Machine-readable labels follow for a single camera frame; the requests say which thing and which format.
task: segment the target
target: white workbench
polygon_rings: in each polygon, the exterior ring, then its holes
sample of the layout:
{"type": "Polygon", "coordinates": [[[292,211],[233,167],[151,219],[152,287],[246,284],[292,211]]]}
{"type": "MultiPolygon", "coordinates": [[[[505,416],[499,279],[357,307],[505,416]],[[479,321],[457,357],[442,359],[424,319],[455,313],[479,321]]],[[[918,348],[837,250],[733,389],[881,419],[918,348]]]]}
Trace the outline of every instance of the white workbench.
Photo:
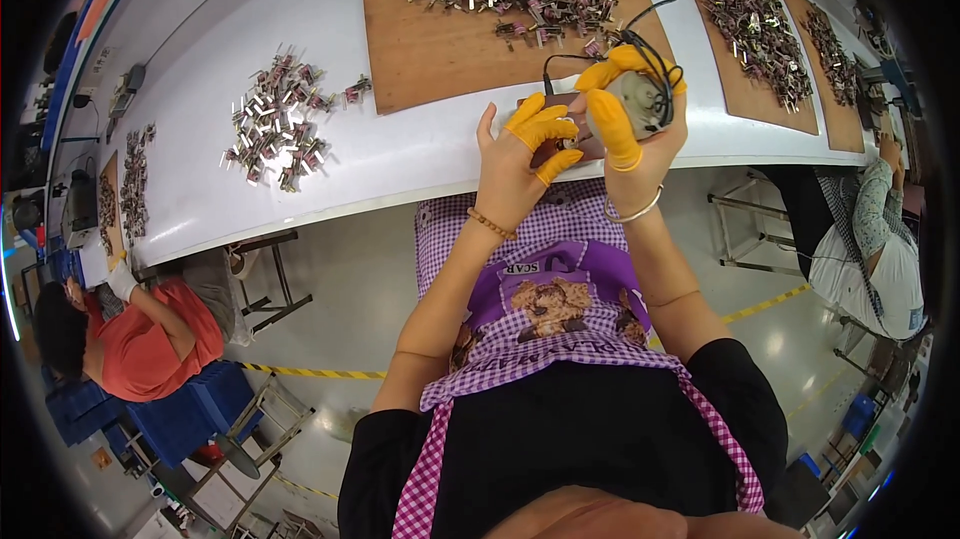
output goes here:
{"type": "MultiPolygon", "coordinates": [[[[823,6],[825,0],[813,1],[823,6]]],[[[836,12],[834,4],[824,8],[836,12]]],[[[689,139],[675,167],[861,165],[874,157],[867,134],[866,155],[828,149],[818,99],[819,137],[727,115],[694,1],[678,0],[658,14],[689,85],[689,139]]],[[[878,64],[845,24],[834,19],[834,27],[848,50],[878,64]]],[[[314,120],[318,136],[332,146],[330,155],[321,174],[300,179],[300,192],[289,194],[278,189],[276,175],[252,187],[236,167],[218,167],[223,150],[234,142],[231,102],[249,89],[249,76],[269,64],[282,42],[298,51],[306,48],[306,62],[326,70],[320,80],[324,93],[342,91],[360,73],[370,73],[363,0],[121,0],[90,45],[94,53],[104,46],[119,48],[94,96],[103,118],[114,79],[134,64],[147,64],[146,82],[111,145],[101,141],[95,147],[98,170],[118,148],[122,170],[127,131],[156,123],[156,140],[147,148],[148,234],[131,250],[138,265],[318,220],[474,190],[479,176],[474,130],[486,104],[493,101],[506,114],[518,99],[542,89],[540,84],[494,89],[377,116],[374,86],[362,106],[314,120]]],[[[571,86],[567,81],[558,89],[571,86]]],[[[92,108],[71,108],[61,136],[90,136],[96,128],[92,108]]],[[[562,179],[601,174],[599,162],[592,162],[562,179]]],[[[88,285],[106,277],[99,243],[95,237],[81,252],[88,285]]]]}

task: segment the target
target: wooden board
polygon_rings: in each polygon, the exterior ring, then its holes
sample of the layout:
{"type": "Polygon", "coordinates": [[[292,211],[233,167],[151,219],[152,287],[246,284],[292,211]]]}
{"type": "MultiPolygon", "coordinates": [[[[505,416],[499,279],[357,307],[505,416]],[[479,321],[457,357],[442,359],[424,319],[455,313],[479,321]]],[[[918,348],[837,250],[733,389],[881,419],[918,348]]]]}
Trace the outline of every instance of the wooden board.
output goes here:
{"type": "MultiPolygon", "coordinates": [[[[544,60],[555,53],[583,54],[576,33],[566,32],[563,49],[550,41],[543,49],[513,41],[513,50],[494,34],[494,12],[464,14],[442,8],[425,13],[429,0],[363,0],[366,46],[377,113],[392,113],[476,91],[541,81],[544,60]]],[[[651,0],[618,0],[613,10],[624,24],[652,4],[651,0]]],[[[522,13],[500,17],[504,22],[533,18],[522,13]]],[[[643,17],[633,29],[661,56],[673,61],[673,52],[656,12],[643,17]]],[[[557,58],[550,63],[553,79],[578,74],[590,63],[557,58]]]]}
{"type": "Polygon", "coordinates": [[[823,107],[823,122],[826,124],[826,142],[833,151],[849,151],[855,154],[864,152],[863,131],[860,127],[860,116],[857,108],[841,106],[834,97],[831,82],[827,80],[824,67],[820,64],[820,53],[813,44],[810,33],[804,28],[809,18],[808,14],[816,6],[808,0],[783,0],[783,4],[793,17],[797,34],[803,42],[803,50],[813,68],[811,76],[814,86],[820,95],[820,104],[823,107]]]}
{"type": "Polygon", "coordinates": [[[803,131],[810,135],[819,135],[817,113],[810,100],[798,104],[798,113],[788,113],[779,100],[774,89],[761,81],[753,81],[743,73],[740,61],[727,46],[723,35],[714,24],[714,18],[704,7],[705,0],[695,0],[697,9],[703,18],[706,35],[710,39],[713,49],[713,58],[716,60],[717,72],[720,74],[720,84],[723,86],[726,113],[738,118],[749,118],[785,126],[796,131],[803,131]]]}
{"type": "MultiPolygon", "coordinates": [[[[106,268],[108,270],[113,270],[116,265],[117,256],[120,255],[120,252],[123,251],[123,233],[120,232],[120,204],[118,199],[120,199],[120,187],[117,177],[117,152],[114,151],[113,155],[110,156],[110,159],[106,161],[106,165],[103,167],[103,170],[100,171],[100,174],[106,176],[106,181],[110,183],[110,186],[113,188],[113,207],[116,210],[116,216],[114,217],[114,222],[112,226],[106,227],[106,235],[110,237],[110,244],[113,246],[113,255],[106,257],[106,268]]],[[[97,177],[97,204],[100,203],[100,177],[97,177]]]]}

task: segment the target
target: black hair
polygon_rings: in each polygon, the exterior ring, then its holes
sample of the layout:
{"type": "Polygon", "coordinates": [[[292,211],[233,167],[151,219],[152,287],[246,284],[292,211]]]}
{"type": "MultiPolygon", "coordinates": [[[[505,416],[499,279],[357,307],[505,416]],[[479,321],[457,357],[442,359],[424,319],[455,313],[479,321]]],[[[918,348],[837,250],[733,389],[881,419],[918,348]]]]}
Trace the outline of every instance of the black hair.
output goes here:
{"type": "Polygon", "coordinates": [[[80,379],[87,350],[87,323],[87,314],[70,302],[63,285],[43,285],[33,307],[36,345],[43,363],[66,378],[80,379]]]}

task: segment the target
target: black power cord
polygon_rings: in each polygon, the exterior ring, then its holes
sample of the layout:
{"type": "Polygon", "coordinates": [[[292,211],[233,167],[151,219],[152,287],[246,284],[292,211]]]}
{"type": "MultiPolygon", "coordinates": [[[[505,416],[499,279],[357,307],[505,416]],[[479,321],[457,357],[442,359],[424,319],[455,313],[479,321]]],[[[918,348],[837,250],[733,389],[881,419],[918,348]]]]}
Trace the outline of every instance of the black power cord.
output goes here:
{"type": "MultiPolygon", "coordinates": [[[[650,69],[654,70],[655,74],[649,75],[650,81],[656,87],[656,98],[654,99],[654,112],[659,114],[659,126],[663,128],[664,126],[670,124],[673,121],[673,89],[676,89],[680,80],[684,77],[684,69],[678,65],[672,65],[669,69],[666,67],[664,58],[661,57],[659,53],[653,48],[653,46],[644,41],[644,39],[636,32],[630,30],[630,28],[639,22],[642,17],[650,14],[656,8],[666,5],[668,3],[673,3],[678,0],[662,0],[657,3],[652,4],[646,10],[643,10],[627,24],[627,27],[623,29],[620,33],[620,41],[617,46],[623,44],[632,45],[637,52],[640,53],[640,56],[643,58],[643,61],[650,66],[650,69]],[[679,70],[677,78],[674,79],[673,74],[679,70]]],[[[552,55],[546,59],[546,62],[543,63],[543,91],[546,95],[553,94],[553,85],[550,82],[550,76],[547,74],[547,65],[550,64],[550,60],[554,58],[575,58],[578,60],[594,60],[594,62],[603,62],[606,61],[604,57],[588,57],[588,56],[578,56],[578,55],[568,55],[568,54],[556,54],[552,55]]]]}
{"type": "Polygon", "coordinates": [[[570,58],[571,60],[590,60],[591,62],[605,62],[607,59],[603,56],[598,56],[594,58],[591,56],[575,56],[573,54],[568,54],[568,53],[553,54],[552,56],[547,58],[546,61],[543,62],[543,94],[544,95],[553,94],[553,83],[550,82],[550,75],[547,74],[546,68],[548,65],[550,65],[550,60],[553,60],[554,58],[570,58]]]}

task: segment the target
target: woman's hand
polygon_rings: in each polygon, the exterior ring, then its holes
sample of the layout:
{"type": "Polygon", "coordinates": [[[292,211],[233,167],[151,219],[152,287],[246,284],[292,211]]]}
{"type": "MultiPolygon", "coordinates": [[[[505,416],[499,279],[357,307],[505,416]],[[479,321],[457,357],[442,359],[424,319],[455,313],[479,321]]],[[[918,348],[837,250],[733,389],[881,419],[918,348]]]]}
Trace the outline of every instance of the woman's hand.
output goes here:
{"type": "Polygon", "coordinates": [[[516,110],[494,140],[491,124],[497,106],[489,104],[477,126],[480,147],[480,187],[476,210],[501,229],[512,232],[521,225],[544,196],[546,187],[560,172],[580,161],[578,149],[559,151],[536,172],[530,169],[534,151],[547,140],[577,136],[577,125],[559,120],[567,115],[567,106],[544,110],[544,95],[530,95],[516,110]]]}
{"type": "Polygon", "coordinates": [[[891,170],[900,166],[901,149],[889,133],[880,133],[880,159],[889,163],[891,170]]]}
{"type": "Polygon", "coordinates": [[[670,70],[673,88],[673,121],[666,129],[637,141],[633,126],[616,97],[603,90],[627,70],[666,76],[664,70],[647,64],[636,48],[621,45],[613,49],[606,62],[592,65],[584,72],[574,89],[581,95],[570,104],[570,112],[583,113],[589,108],[593,122],[600,130],[606,147],[604,176],[606,194],[621,216],[629,216],[653,203],[657,188],[663,183],[670,164],[687,142],[687,83],[678,78],[673,64],[663,61],[670,70]]]}
{"type": "Polygon", "coordinates": [[[894,182],[893,188],[896,191],[904,190],[904,179],[906,178],[906,169],[904,168],[904,157],[900,156],[899,161],[896,163],[896,168],[894,168],[894,182]]]}
{"type": "Polygon", "coordinates": [[[63,289],[66,291],[66,296],[73,302],[74,307],[79,311],[87,311],[87,304],[84,302],[84,290],[80,288],[80,284],[73,277],[67,278],[63,289]]]}

